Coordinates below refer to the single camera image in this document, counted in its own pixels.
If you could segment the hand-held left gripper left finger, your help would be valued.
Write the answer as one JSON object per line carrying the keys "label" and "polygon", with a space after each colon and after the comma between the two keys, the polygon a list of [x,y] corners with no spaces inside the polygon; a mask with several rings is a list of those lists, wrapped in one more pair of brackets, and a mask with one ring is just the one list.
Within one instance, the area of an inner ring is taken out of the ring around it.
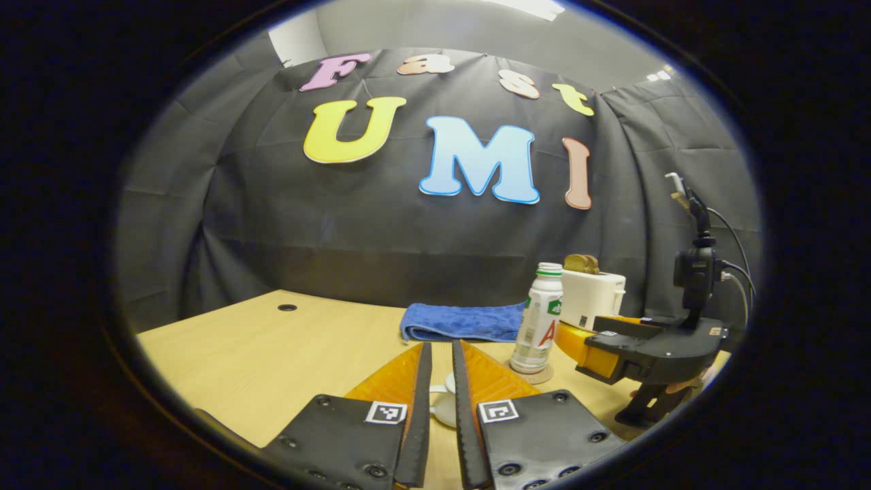
{"label": "hand-held left gripper left finger", "polygon": [[345,396],[314,396],[263,456],[313,489],[421,488],[431,370],[431,344],[421,342]]}

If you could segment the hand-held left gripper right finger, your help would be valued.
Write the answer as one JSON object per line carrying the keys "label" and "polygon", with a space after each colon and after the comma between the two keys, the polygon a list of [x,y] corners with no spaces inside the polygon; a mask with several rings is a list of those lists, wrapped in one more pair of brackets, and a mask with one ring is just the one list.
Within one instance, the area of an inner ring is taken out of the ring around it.
{"label": "hand-held left gripper right finger", "polygon": [[469,342],[452,350],[464,488],[553,489],[625,444],[569,391],[539,391]]}

